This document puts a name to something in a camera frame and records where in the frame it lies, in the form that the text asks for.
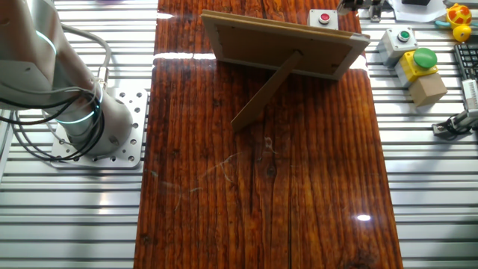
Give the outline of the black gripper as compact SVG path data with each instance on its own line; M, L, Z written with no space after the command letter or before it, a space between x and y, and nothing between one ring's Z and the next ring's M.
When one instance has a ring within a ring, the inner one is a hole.
M367 8L368 0L340 0L337 6L338 15L347 15L360 8Z

